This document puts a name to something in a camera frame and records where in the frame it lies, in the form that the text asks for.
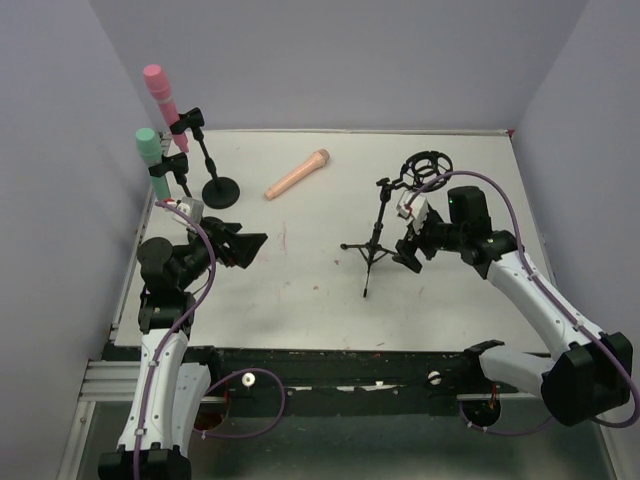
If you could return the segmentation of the black tripod mic stand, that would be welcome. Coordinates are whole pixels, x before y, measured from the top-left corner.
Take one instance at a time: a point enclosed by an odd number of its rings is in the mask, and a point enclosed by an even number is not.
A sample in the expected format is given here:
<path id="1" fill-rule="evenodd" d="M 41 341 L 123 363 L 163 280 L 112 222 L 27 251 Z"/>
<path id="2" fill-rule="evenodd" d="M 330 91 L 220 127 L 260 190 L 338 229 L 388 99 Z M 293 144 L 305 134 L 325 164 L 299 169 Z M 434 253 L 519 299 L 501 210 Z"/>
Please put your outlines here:
<path id="1" fill-rule="evenodd" d="M 386 257 L 387 255 L 392 255 L 393 251 L 385 248 L 381 243 L 381 236 L 383 230 L 383 219 L 386 211 L 386 206 L 391 200 L 391 195 L 393 191 L 398 190 L 402 186 L 402 180 L 400 178 L 391 180 L 388 177 L 382 178 L 376 182 L 376 185 L 380 188 L 379 200 L 380 206 L 377 214 L 376 221 L 373 224 L 373 229 L 369 240 L 365 243 L 342 243 L 340 245 L 340 249 L 343 251 L 346 250 L 357 250 L 366 263 L 366 278 L 365 285 L 363 288 L 362 297 L 366 298 L 368 296 L 368 288 L 369 288 L 369 279 L 372 270 L 372 266 Z"/>

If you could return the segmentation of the black round-base mic stand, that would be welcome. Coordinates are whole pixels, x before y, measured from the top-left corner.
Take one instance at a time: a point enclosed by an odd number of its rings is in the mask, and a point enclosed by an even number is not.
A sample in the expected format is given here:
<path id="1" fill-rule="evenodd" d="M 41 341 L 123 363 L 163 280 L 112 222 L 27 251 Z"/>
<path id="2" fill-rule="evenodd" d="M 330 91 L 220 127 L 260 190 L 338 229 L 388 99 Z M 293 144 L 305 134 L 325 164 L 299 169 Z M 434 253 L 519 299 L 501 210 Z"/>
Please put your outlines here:
<path id="1" fill-rule="evenodd" d="M 204 156 L 205 167 L 211 179 L 202 189 L 204 204 L 215 210 L 222 210 L 234 205 L 240 197 L 239 185 L 229 177 L 220 177 L 215 162 L 206 147 L 202 128 L 205 125 L 204 116 L 198 107 L 180 114 L 178 120 L 169 126 L 174 141 L 178 135 L 186 130 L 192 132 L 194 140 L 199 144 Z"/>

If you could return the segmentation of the peach toy microphone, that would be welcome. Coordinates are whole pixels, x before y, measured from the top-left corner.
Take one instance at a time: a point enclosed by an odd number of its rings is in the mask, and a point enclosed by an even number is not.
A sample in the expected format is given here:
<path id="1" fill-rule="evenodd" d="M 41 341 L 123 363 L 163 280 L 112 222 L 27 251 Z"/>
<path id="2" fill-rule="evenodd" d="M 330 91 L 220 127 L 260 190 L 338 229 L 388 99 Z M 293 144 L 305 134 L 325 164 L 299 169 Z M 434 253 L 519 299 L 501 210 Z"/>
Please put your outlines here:
<path id="1" fill-rule="evenodd" d="M 302 164 L 269 187 L 264 193 L 265 198 L 267 200 L 275 199 L 314 171 L 324 167 L 329 159 L 330 154 L 326 149 L 313 152 Z"/>

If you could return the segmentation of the teal toy microphone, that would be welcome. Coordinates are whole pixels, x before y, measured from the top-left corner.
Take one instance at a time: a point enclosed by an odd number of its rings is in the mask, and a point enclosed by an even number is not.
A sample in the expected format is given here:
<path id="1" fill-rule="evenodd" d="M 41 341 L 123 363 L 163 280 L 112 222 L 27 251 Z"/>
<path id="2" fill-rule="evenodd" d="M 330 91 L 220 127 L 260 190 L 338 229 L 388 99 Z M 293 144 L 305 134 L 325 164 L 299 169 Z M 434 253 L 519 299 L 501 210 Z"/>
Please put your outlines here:
<path id="1" fill-rule="evenodd" d="M 152 128 L 140 128 L 135 134 L 136 149 L 150 175 L 151 186 L 158 201 L 171 197 L 169 185 L 160 169 L 162 146 L 158 133 Z"/>

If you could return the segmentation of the pink toy microphone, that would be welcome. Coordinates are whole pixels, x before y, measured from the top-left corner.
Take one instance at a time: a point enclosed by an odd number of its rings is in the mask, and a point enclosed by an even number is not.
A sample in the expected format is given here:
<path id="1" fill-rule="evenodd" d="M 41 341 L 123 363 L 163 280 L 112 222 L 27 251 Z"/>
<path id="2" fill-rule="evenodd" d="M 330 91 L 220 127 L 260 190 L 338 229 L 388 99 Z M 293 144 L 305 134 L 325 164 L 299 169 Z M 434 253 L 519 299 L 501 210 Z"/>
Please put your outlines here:
<path id="1" fill-rule="evenodd" d="M 180 115 L 173 100 L 173 93 L 168 76 L 158 64 L 150 64 L 143 69 L 143 78 L 148 92 L 155 100 L 167 127 L 170 129 L 180 120 Z M 183 153 L 189 152 L 188 139 L 185 133 L 174 133 L 170 129 L 172 139 Z"/>

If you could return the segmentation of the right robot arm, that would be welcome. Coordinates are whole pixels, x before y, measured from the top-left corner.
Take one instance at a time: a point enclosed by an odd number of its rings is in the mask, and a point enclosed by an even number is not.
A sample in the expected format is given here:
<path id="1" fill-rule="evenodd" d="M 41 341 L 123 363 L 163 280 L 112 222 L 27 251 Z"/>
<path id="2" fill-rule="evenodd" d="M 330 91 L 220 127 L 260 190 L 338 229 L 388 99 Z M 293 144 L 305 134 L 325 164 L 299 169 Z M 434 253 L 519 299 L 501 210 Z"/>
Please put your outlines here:
<path id="1" fill-rule="evenodd" d="M 573 426 L 620 407 L 631 397 L 633 347 L 585 319 L 520 253 L 516 237 L 493 228 L 484 192 L 476 186 L 448 193 L 443 220 L 424 193 L 406 191 L 397 204 L 407 231 L 394 259 L 418 273 L 416 254 L 432 259 L 455 252 L 520 311 L 549 351 L 546 358 L 517 352 L 501 341 L 468 348 L 482 375 L 540 398 L 551 416 Z"/>

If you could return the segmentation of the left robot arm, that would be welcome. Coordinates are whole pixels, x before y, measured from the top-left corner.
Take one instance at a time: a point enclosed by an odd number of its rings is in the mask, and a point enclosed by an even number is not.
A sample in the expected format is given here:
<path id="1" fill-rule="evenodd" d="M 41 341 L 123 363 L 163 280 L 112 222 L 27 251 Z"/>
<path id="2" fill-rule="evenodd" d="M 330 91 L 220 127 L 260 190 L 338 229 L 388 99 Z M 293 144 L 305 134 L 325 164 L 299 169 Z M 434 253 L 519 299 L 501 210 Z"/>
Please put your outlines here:
<path id="1" fill-rule="evenodd" d="M 243 232 L 239 223 L 205 217 L 183 245 L 154 237 L 138 247 L 144 284 L 139 375 L 117 447 L 99 459 L 100 478 L 190 478 L 190 436 L 214 368 L 208 359 L 185 359 L 201 303 L 188 288 L 218 264 L 247 268 L 267 238 Z"/>

